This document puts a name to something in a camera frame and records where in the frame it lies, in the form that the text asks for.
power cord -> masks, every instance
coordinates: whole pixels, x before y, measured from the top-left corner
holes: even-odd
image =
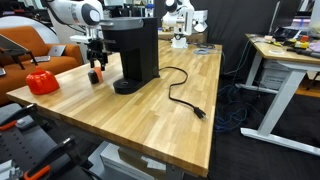
[[[159,71],[162,71],[163,69],[175,69],[175,70],[179,70],[179,71],[183,72],[183,73],[186,75],[186,77],[185,77],[185,79],[184,79],[183,81],[178,82],[178,83],[173,83],[173,84],[170,85],[170,87],[169,87],[169,99],[172,100],[172,101],[176,101],[176,102],[179,102],[179,103],[182,103],[182,104],[185,104],[185,105],[190,106],[190,107],[193,109],[193,112],[197,115],[197,117],[198,117],[199,119],[206,119],[206,118],[207,118],[207,117],[206,117],[206,113],[205,113],[204,111],[202,111],[199,107],[196,107],[196,106],[194,106],[194,105],[192,105],[191,103],[188,103],[188,102],[186,102],[186,101],[182,101],[182,100],[180,100],[180,99],[173,98],[173,97],[171,96],[171,89],[172,89],[172,87],[173,87],[173,86],[178,86],[178,85],[184,84],[184,83],[187,81],[187,79],[188,79],[188,73],[187,73],[185,70],[183,70],[183,69],[180,69],[180,68],[177,68],[177,67],[172,67],[172,66],[167,66],[167,67],[161,68],[161,69],[159,69]]]

wooden table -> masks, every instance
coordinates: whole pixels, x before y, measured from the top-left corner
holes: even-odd
[[[48,95],[33,95],[28,87],[7,94],[22,105],[37,103],[47,115],[142,152],[169,168],[206,177],[221,54],[197,55],[193,54],[195,48],[172,49],[169,42],[159,41],[159,66],[176,66],[189,73],[188,81],[174,87],[172,96],[200,107],[207,120],[169,100],[169,85],[185,78],[173,69],[160,71],[160,78],[133,94],[115,94],[112,83],[122,77],[119,54],[109,56],[103,81],[98,84],[90,84],[86,64],[57,75],[60,89]]]
[[[320,59],[299,55],[295,52],[288,52],[286,51],[287,47],[278,47],[265,42],[259,42],[260,38],[255,36],[247,35],[247,37],[251,43],[253,43],[257,53],[253,60],[246,83],[238,84],[238,86],[250,90],[275,93],[277,95],[260,124],[259,129],[252,130],[248,128],[241,128],[241,133],[244,136],[320,156],[320,148],[271,134],[272,129],[277,124],[280,116],[295,94],[306,72],[320,71]],[[277,63],[289,68],[289,74],[282,83],[279,91],[252,85],[262,58],[276,61]]]

